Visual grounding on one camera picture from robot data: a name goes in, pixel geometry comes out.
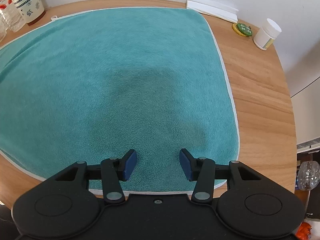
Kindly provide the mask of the teal microfibre towel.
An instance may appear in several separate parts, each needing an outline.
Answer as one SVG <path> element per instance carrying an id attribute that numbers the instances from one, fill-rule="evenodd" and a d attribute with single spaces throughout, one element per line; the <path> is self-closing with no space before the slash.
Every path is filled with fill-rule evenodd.
<path id="1" fill-rule="evenodd" d="M 130 192 L 191 192 L 179 152 L 227 165 L 239 128 L 199 13 L 116 8 L 60 17 L 1 48 L 1 155 L 47 179 L 137 151 Z"/>

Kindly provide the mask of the large clear plastic bottle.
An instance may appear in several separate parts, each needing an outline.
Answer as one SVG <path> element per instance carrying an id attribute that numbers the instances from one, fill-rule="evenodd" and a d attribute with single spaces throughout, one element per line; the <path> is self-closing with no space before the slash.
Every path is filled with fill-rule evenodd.
<path id="1" fill-rule="evenodd" d="M 297 185 L 302 191 L 311 191 L 319 184 L 319 163 L 317 161 L 304 161 L 301 163 Z"/>

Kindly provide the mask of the orange plastic bag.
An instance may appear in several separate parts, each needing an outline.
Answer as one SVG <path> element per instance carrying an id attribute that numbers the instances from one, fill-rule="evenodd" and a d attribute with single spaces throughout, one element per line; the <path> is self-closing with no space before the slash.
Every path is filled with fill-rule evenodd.
<path id="1" fill-rule="evenodd" d="M 311 237 L 312 226 L 307 222 L 302 222 L 295 236 L 299 240 L 309 240 Z"/>

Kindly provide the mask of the white pill bottle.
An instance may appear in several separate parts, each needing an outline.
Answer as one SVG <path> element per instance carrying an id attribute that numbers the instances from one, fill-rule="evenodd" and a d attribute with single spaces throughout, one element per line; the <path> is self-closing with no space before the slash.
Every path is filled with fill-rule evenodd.
<path id="1" fill-rule="evenodd" d="M 259 49 L 267 50 L 281 32 L 281 27 L 274 20 L 267 18 L 253 37 L 253 42 Z"/>

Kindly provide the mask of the green yellow round tin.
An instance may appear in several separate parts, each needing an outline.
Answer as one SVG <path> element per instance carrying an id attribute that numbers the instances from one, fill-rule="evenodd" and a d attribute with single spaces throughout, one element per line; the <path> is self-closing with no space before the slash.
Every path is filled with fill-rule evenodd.
<path id="1" fill-rule="evenodd" d="M 240 36 L 251 37 L 253 35 L 251 27 L 243 23 L 233 23 L 232 29 Z"/>

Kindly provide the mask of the right clear water bottle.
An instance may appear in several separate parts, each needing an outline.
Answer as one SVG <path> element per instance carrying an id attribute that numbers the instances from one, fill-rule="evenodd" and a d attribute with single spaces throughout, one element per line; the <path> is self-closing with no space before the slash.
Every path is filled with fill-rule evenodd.
<path id="1" fill-rule="evenodd" d="M 1 17 L 6 27 L 12 32 L 18 32 L 24 25 L 25 20 L 15 7 L 12 0 L 1 0 Z"/>

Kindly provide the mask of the clear plastic cup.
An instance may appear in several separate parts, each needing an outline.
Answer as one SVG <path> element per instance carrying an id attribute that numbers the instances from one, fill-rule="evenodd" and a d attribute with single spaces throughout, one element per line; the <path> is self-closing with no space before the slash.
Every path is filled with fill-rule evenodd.
<path id="1" fill-rule="evenodd" d="M 7 28 L 2 20 L 0 20 L 0 42 L 3 41 L 3 39 L 7 35 Z"/>

